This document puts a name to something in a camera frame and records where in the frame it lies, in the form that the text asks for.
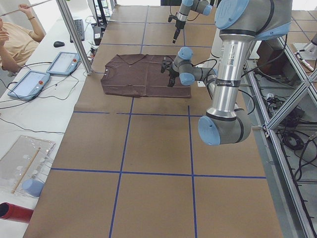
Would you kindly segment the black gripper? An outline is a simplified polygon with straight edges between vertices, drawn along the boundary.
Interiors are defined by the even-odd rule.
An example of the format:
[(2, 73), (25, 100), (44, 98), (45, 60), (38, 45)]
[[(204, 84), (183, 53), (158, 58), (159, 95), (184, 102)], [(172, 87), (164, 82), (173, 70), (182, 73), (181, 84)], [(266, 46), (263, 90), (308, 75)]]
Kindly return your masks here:
[(173, 87), (175, 85), (175, 79), (179, 76), (179, 72), (175, 71), (174, 69), (170, 69), (169, 71), (169, 82), (168, 82), (168, 87)]
[(180, 30), (184, 29), (185, 24), (186, 24), (186, 21), (181, 21), (179, 19), (176, 19), (176, 23), (175, 23), (176, 30), (175, 30), (175, 33), (174, 33), (174, 36), (173, 36), (173, 40), (172, 40), (173, 44), (176, 43), (176, 41), (178, 39), (178, 36), (180, 34)]

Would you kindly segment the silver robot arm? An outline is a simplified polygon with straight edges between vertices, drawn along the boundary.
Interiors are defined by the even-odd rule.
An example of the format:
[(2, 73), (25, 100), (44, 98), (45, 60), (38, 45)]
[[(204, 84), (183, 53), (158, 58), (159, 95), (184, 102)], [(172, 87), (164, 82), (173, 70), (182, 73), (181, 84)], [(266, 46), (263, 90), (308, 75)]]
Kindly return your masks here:
[(247, 112), (236, 103), (243, 65), (256, 41), (289, 32), (291, 11), (290, 0), (222, 0), (215, 13), (222, 41), (217, 67), (193, 66), (189, 47), (182, 47), (174, 60), (163, 58), (161, 70), (169, 72), (169, 86), (176, 78), (184, 86), (204, 82), (212, 103), (199, 119), (198, 131), (207, 145), (239, 143), (249, 136)]
[(180, 31), (184, 29), (190, 11), (194, 11), (202, 15), (209, 15), (211, 9), (212, 5), (209, 0), (183, 0), (176, 15), (170, 14), (168, 17), (168, 22), (171, 22), (173, 19), (176, 20), (176, 30), (172, 43), (176, 43)]

